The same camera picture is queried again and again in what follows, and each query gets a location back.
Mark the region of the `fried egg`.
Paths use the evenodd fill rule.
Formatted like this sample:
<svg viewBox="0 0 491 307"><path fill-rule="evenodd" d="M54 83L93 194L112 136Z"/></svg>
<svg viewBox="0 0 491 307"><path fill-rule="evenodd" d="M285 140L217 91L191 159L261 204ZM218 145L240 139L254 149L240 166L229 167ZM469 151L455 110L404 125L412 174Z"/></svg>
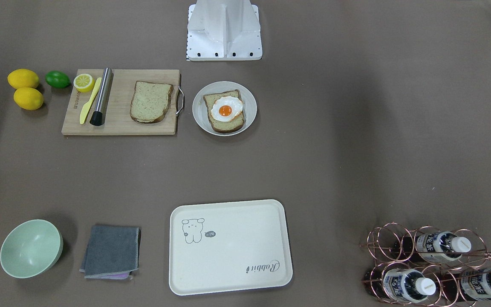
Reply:
<svg viewBox="0 0 491 307"><path fill-rule="evenodd" d="M216 121L230 122L243 113L243 101L233 96L216 99L210 109L210 115Z"/></svg>

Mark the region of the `grey folded cloth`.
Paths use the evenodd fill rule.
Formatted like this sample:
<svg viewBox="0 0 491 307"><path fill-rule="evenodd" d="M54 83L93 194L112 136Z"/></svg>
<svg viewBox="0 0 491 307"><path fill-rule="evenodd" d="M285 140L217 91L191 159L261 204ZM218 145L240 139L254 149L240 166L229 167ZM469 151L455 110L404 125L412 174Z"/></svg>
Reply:
<svg viewBox="0 0 491 307"><path fill-rule="evenodd" d="M84 278L130 278L139 269L141 235L137 226L93 225L79 269Z"/></svg>

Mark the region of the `mint green bowl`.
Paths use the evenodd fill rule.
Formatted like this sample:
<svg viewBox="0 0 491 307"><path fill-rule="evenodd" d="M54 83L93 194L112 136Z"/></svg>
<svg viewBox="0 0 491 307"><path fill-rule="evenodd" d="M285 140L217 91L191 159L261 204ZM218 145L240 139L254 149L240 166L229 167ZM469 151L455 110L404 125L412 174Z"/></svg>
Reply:
<svg viewBox="0 0 491 307"><path fill-rule="evenodd" d="M55 225L34 219L13 229L2 243L0 265L14 278L32 278L52 268L63 251L63 238Z"/></svg>

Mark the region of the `cream rabbit tray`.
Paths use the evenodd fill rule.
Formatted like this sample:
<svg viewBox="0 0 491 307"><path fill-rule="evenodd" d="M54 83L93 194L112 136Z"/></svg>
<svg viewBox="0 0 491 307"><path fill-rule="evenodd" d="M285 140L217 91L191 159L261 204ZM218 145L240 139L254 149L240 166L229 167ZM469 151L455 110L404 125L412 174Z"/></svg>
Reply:
<svg viewBox="0 0 491 307"><path fill-rule="evenodd" d="M283 287L292 280L288 225L278 200L179 206L169 235L175 295Z"/></svg>

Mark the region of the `steel muddler black tip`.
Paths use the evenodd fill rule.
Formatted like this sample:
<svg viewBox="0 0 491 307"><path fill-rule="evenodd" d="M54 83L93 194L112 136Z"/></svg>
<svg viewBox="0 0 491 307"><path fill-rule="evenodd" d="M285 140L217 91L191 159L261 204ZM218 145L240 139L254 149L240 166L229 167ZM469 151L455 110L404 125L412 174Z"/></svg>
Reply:
<svg viewBox="0 0 491 307"><path fill-rule="evenodd" d="M107 112L107 103L110 96L111 86L113 83L113 70L105 68L101 80L99 97L95 104L93 115L90 118L90 124L93 126L102 126L105 122L105 113Z"/></svg>

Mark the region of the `green lime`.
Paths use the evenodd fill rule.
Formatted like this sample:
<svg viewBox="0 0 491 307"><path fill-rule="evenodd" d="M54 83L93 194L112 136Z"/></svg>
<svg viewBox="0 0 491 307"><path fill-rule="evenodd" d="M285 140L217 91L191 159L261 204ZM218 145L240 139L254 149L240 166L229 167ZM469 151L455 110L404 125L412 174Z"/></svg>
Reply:
<svg viewBox="0 0 491 307"><path fill-rule="evenodd" d="M45 74L45 81L51 87L64 89L71 84L70 78L61 71L51 70Z"/></svg>

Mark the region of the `yellow lemon upper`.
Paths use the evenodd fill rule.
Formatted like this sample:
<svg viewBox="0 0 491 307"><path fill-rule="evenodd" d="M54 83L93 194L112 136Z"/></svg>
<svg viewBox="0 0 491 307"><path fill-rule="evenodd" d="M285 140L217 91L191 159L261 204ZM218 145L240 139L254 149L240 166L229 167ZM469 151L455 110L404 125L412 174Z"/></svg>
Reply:
<svg viewBox="0 0 491 307"><path fill-rule="evenodd" d="M39 86L39 76L29 69L17 69L10 72L7 76L8 84L14 89L23 87L36 89Z"/></svg>

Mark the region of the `halved lemon slice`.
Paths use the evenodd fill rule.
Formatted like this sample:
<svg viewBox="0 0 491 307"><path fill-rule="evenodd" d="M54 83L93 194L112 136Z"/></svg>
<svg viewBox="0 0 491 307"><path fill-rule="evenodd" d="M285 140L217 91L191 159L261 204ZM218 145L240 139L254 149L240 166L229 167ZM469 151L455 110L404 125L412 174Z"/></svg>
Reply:
<svg viewBox="0 0 491 307"><path fill-rule="evenodd" d="M88 73L77 75L73 80L73 86L79 93L88 93L94 89L95 78Z"/></svg>

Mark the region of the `wooden cutting board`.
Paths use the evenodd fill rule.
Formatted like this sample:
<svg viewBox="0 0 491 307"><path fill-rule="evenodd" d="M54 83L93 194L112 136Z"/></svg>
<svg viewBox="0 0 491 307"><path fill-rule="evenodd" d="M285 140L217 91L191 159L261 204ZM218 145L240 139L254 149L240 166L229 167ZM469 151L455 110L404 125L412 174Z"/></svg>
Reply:
<svg viewBox="0 0 491 307"><path fill-rule="evenodd" d="M104 124L93 126L89 123L97 101L93 102L84 124L80 124L80 112L91 92L80 93L72 90L62 134L66 136L103 136L103 135L174 135L177 129L177 113L183 109L183 95L179 93L180 71L178 69L113 69L113 80L108 93L107 110ZM130 113L130 104L134 95L136 81L171 84L174 87L171 103L165 118L156 124L139 124Z"/></svg>

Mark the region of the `drink bottle upper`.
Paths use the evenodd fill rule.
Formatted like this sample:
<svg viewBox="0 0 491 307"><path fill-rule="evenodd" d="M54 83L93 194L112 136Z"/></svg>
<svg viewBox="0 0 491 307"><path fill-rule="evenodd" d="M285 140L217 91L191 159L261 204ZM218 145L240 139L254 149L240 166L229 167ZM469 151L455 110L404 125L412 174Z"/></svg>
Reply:
<svg viewBox="0 0 491 307"><path fill-rule="evenodd" d="M472 249L467 237L449 231L439 231L417 237L415 249L419 257L430 264L448 264L462 258Z"/></svg>

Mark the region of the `yellow lemon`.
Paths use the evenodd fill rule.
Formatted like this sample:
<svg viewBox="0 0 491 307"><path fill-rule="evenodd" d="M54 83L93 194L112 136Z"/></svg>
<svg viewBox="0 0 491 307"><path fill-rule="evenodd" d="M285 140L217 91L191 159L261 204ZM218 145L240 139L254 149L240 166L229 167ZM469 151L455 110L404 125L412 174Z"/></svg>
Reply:
<svg viewBox="0 0 491 307"><path fill-rule="evenodd" d="M7 76L8 84L14 89L23 87L36 89L39 86L39 76L29 69L17 69L10 72Z"/></svg>
<svg viewBox="0 0 491 307"><path fill-rule="evenodd" d="M43 94L30 87L15 90L13 99L19 107L25 110L37 110L43 105Z"/></svg>

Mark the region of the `yellow plastic knife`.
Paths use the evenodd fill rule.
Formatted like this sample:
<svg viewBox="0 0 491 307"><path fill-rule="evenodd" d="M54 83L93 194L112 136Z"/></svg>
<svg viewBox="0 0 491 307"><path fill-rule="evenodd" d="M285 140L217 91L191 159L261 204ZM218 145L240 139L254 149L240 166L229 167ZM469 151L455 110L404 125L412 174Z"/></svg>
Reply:
<svg viewBox="0 0 491 307"><path fill-rule="evenodd" d="M101 87L101 81L102 81L101 77L97 78L97 80L94 83L93 90L90 94L90 98L88 99L88 101L86 103L84 103L84 105L81 109L80 117L79 117L79 123L81 125L83 125L86 122L87 116L90 112L90 107L92 106L94 99L97 97L98 91Z"/></svg>

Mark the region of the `yellow lemon lower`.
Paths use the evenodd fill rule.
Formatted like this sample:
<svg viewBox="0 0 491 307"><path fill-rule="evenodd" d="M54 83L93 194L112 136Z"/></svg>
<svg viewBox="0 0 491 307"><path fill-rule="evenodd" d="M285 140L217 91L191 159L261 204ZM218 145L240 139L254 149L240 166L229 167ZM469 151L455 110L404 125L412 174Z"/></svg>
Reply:
<svg viewBox="0 0 491 307"><path fill-rule="evenodd" d="M25 110L37 110L43 105L43 94L30 87L15 90L13 99L19 107Z"/></svg>

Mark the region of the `drink bottle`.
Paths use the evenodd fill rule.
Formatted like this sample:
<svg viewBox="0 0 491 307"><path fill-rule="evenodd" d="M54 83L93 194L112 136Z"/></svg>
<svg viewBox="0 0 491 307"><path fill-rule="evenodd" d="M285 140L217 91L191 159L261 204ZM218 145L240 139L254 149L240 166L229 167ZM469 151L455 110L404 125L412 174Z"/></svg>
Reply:
<svg viewBox="0 0 491 307"><path fill-rule="evenodd" d="M449 231L439 231L417 237L415 249L419 257L430 264L448 264L462 258L472 249L467 237Z"/></svg>
<svg viewBox="0 0 491 307"><path fill-rule="evenodd" d="M442 289L452 301L491 301L491 269L447 274Z"/></svg>
<svg viewBox="0 0 491 307"><path fill-rule="evenodd" d="M415 269L368 271L362 281L371 296L396 303L417 304L436 292L435 282Z"/></svg>

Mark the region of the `white round plate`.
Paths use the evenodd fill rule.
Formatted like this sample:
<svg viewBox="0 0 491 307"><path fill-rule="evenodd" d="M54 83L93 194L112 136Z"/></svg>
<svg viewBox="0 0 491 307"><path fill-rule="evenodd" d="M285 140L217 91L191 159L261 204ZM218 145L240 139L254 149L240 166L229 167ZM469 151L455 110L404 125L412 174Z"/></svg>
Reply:
<svg viewBox="0 0 491 307"><path fill-rule="evenodd" d="M208 120L208 109L203 101L204 95L223 93L230 90L238 90L240 99L244 102L244 125L232 133L220 133L213 130ZM217 81L206 85L195 96L192 103L192 113L197 124L206 132L216 136L233 136L245 131L255 120L257 116L257 100L246 87L232 81Z"/></svg>

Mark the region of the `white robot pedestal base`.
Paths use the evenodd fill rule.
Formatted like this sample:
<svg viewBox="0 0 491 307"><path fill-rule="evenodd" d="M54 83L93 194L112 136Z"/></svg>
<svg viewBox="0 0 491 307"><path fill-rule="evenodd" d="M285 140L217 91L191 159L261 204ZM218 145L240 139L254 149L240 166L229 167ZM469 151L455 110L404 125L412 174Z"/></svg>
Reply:
<svg viewBox="0 0 491 307"><path fill-rule="evenodd" d="M198 0L188 7L186 60L256 61L262 57L258 6L249 0Z"/></svg>

